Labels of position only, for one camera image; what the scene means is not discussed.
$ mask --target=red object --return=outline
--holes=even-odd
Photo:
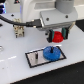
[[[54,38],[53,38],[52,42],[59,43],[62,41],[63,41],[62,33],[59,31],[55,31],[54,32]]]

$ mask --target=blue object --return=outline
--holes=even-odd
[[[49,61],[56,61],[60,58],[60,50],[57,47],[48,46],[43,50],[43,56]]]

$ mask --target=white table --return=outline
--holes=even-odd
[[[14,17],[11,17],[11,14],[4,14],[3,16],[11,20],[20,16],[19,13],[14,13],[14,15]],[[45,32],[35,28],[25,28],[25,37],[16,38],[12,25],[1,20],[0,23],[3,23],[3,27],[0,27],[0,46],[4,48],[0,52],[0,84],[13,83],[84,61],[84,32],[77,26],[71,29],[68,40],[56,44],[48,43]],[[67,59],[30,68],[25,53],[49,45],[61,45]]]

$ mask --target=white robot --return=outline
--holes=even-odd
[[[74,0],[21,0],[20,2],[23,22],[40,19],[42,28],[39,30],[49,33],[51,29],[63,28],[63,38],[68,39],[69,29],[78,18]]]

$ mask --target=black cable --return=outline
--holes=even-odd
[[[0,15],[0,19],[7,22],[7,23],[13,24],[13,25],[26,26],[26,23],[14,22],[14,21],[8,20],[7,18],[4,18],[1,15]]]
[[[13,24],[13,25],[18,25],[18,26],[36,27],[36,28],[41,28],[42,27],[40,19],[36,19],[36,20],[33,20],[31,22],[26,22],[26,23],[14,22],[14,21],[11,21],[11,20],[9,20],[7,18],[4,18],[1,15],[0,15],[0,19],[7,22],[7,23],[10,23],[10,24]]]

